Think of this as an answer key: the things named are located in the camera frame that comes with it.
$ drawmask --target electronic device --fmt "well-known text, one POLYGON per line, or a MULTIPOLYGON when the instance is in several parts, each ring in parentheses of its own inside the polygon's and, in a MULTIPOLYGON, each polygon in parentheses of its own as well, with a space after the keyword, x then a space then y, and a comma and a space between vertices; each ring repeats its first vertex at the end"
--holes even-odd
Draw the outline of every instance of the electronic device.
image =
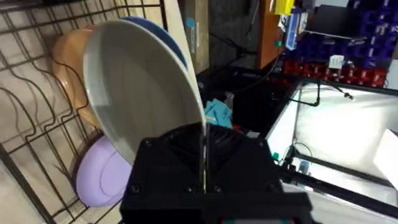
POLYGON ((315 223, 306 193, 284 193, 268 145, 190 124, 141 141, 121 204, 130 223, 315 223))

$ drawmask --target dish rack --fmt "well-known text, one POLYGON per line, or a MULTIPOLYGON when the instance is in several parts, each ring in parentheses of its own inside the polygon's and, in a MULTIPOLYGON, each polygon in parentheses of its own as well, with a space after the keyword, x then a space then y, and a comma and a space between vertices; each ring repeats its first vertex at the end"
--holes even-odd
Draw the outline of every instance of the dish rack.
POLYGON ((75 193, 75 167, 103 133, 72 108, 51 50, 69 30, 124 16, 167 30, 164 0, 21 2, 0 6, 0 222, 122 223, 120 202, 90 208, 75 193))

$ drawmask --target label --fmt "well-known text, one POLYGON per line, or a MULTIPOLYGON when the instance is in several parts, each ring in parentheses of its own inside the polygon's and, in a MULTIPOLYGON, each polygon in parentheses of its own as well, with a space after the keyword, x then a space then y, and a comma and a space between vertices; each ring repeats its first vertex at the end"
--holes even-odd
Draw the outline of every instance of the label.
POLYGON ((199 41, 199 22, 197 22, 197 47, 199 47, 200 41, 199 41))
POLYGON ((329 68, 341 69, 344 64, 343 55, 333 55, 329 60, 329 68))

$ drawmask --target screw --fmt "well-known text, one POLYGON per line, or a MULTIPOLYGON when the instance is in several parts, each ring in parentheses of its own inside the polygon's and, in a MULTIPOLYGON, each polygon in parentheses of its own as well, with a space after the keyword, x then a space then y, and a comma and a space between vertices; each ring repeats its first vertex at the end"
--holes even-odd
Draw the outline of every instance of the screw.
POLYGON ((131 192, 133 194, 138 194, 140 192, 140 190, 141 190, 141 188, 137 184, 134 184, 131 186, 131 192))
POLYGON ((187 187, 187 192, 188 193, 195 193, 196 189, 195 189, 195 187, 189 186, 189 187, 187 187))
POLYGON ((215 191, 216 193, 220 193, 220 192, 221 192, 221 187, 218 186, 218 185, 214 186, 214 191, 215 191))
POLYGON ((150 142, 150 140, 146 140, 146 141, 145 141, 145 145, 146 145, 147 147, 151 147, 152 143, 150 142))

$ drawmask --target cable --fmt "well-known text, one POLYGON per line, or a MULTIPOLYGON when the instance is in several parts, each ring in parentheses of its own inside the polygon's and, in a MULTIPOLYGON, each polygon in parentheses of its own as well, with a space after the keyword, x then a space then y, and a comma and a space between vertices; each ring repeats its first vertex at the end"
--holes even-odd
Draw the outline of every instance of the cable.
POLYGON ((293 143, 292 146, 294 146, 294 145, 296 145, 296 144, 299 144, 299 145, 302 145, 302 146, 306 147, 306 148, 308 149, 308 151, 310 152, 311 157, 313 158, 312 151, 311 151, 311 149, 310 149, 306 144, 301 143, 301 142, 296 142, 296 143, 293 143))
POLYGON ((258 85, 259 83, 263 82, 274 71, 275 66, 277 65, 277 63, 279 61, 279 49, 278 49, 277 55, 278 56, 275 58, 275 62, 272 65, 271 69, 268 71, 267 75, 264 75, 263 77, 260 78, 260 80, 258 80, 257 82, 255 82, 255 83, 253 83, 253 84, 251 84, 249 86, 246 86, 244 88, 240 88, 240 89, 237 89, 237 90, 234 90, 234 91, 228 91, 228 93, 239 93, 239 92, 242 92, 244 90, 248 90, 248 89, 258 85))
MULTIPOLYGON (((314 89, 314 88, 302 88, 301 90, 318 90, 318 88, 314 89)), ((330 91, 336 91, 338 93, 340 93, 340 91, 338 90, 333 90, 333 89, 329 89, 329 88, 320 88, 320 90, 330 90, 330 91)))
POLYGON ((384 87, 388 88, 388 85, 390 84, 390 82, 388 81, 388 79, 384 80, 384 87))

